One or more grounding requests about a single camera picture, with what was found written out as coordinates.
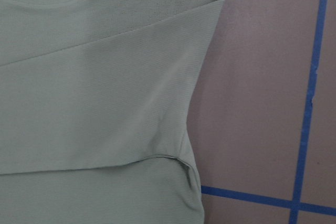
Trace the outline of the olive green long-sleeve shirt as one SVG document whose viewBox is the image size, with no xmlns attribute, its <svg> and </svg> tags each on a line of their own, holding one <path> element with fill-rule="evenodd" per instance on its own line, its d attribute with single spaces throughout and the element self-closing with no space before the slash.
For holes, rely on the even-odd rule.
<svg viewBox="0 0 336 224">
<path fill-rule="evenodd" d="M 224 0 L 1 0 L 1 223 L 203 223 L 187 115 Z"/>
</svg>

